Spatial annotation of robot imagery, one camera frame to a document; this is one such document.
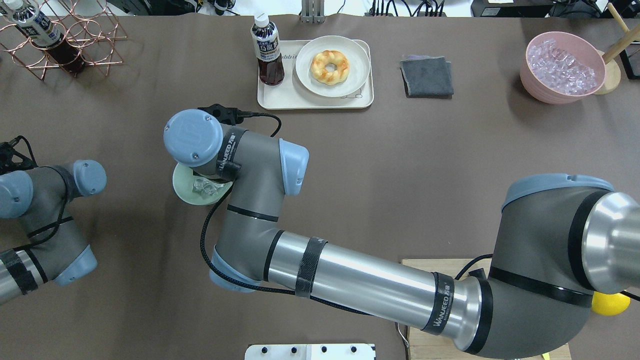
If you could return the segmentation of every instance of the folded towel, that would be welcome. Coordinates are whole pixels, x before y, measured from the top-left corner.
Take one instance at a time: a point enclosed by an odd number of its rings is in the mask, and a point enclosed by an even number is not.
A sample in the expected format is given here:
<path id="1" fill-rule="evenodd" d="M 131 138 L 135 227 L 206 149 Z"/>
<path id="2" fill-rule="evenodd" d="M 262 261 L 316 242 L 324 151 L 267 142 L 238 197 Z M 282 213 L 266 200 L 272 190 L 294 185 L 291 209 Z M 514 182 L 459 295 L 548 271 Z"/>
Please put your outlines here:
<path id="1" fill-rule="evenodd" d="M 409 55 L 400 66 L 408 97 L 453 95 L 451 62 L 443 56 Z"/>

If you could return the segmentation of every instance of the donut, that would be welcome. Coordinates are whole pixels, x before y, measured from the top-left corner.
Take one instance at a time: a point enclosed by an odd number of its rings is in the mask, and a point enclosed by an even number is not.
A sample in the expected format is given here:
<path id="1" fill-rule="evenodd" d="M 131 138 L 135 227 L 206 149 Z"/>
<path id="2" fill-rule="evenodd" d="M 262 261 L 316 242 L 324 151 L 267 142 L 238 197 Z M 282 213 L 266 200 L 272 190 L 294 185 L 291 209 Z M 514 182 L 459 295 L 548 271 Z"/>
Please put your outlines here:
<path id="1" fill-rule="evenodd" d="M 335 65 L 334 71 L 325 68 L 330 63 Z M 349 60 L 338 50 L 325 50 L 317 53 L 311 61 L 311 74 L 327 85 L 341 83 L 349 76 Z"/>

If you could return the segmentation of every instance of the bottle label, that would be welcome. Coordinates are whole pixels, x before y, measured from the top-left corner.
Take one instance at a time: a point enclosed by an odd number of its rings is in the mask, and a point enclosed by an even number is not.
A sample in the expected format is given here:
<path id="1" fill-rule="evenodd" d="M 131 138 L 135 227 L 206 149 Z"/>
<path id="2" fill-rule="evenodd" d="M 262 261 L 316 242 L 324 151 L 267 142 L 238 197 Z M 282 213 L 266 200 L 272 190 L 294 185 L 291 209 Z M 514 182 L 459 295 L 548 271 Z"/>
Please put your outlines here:
<path id="1" fill-rule="evenodd" d="M 262 61 L 273 61 L 280 56 L 280 46 L 278 46 L 278 33 L 274 33 L 268 38 L 254 38 L 255 57 Z"/>
<path id="2" fill-rule="evenodd" d="M 51 46 L 60 40 L 60 29 L 42 12 L 38 11 L 35 16 L 19 21 L 17 25 L 37 46 Z"/>

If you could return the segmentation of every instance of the white bracket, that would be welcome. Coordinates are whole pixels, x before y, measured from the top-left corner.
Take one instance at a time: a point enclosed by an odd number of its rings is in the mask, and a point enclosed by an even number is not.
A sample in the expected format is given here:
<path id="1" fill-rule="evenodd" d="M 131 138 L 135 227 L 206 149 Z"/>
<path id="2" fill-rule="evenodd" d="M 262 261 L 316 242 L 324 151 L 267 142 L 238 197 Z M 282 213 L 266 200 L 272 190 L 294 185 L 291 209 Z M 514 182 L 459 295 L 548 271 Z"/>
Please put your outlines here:
<path id="1" fill-rule="evenodd" d="M 302 0 L 300 20 L 307 24 L 324 22 L 324 0 Z"/>
<path id="2" fill-rule="evenodd" d="M 373 344 L 251 345 L 244 360 L 375 360 Z"/>

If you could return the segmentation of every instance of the robotic arm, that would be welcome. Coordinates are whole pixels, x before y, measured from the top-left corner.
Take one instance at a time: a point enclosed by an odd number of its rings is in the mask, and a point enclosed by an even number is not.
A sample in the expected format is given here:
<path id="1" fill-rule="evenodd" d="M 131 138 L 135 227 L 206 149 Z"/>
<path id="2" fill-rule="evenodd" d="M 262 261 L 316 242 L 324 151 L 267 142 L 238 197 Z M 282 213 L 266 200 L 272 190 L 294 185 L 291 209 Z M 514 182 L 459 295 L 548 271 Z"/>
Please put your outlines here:
<path id="1" fill-rule="evenodd" d="M 164 128 L 179 163 L 234 191 L 213 265 L 249 285 L 311 296 L 453 339 L 483 357 L 542 354 L 585 324 L 593 291 L 640 285 L 640 206 L 588 176 L 545 174 L 509 188 L 488 279 L 455 281 L 276 227 L 308 152 L 185 110 Z M 220 286 L 250 292 L 210 273 Z"/>
<path id="2" fill-rule="evenodd" d="M 0 252 L 0 305 L 50 279 L 69 284 L 96 267 L 91 247 L 65 206 L 76 197 L 100 193 L 105 185 L 104 168 L 93 160 L 0 176 L 0 218 L 17 218 L 31 242 Z"/>

